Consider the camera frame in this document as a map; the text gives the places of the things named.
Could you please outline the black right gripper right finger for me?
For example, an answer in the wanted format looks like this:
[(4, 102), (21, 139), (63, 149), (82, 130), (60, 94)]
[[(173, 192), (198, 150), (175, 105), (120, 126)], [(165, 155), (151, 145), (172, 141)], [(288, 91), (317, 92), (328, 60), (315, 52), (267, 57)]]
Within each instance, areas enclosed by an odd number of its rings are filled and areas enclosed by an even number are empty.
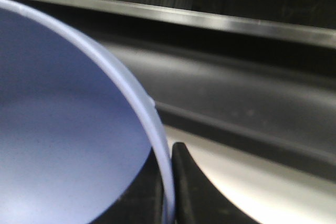
[(257, 223), (220, 193), (184, 143), (173, 144), (172, 165), (177, 223)]

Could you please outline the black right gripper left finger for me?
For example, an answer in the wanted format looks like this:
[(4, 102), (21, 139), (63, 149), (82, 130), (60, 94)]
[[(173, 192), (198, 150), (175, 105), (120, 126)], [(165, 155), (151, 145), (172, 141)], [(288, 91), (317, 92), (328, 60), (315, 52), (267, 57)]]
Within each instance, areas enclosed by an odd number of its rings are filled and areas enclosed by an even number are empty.
[(126, 191), (92, 223), (161, 223), (163, 186), (153, 151)]

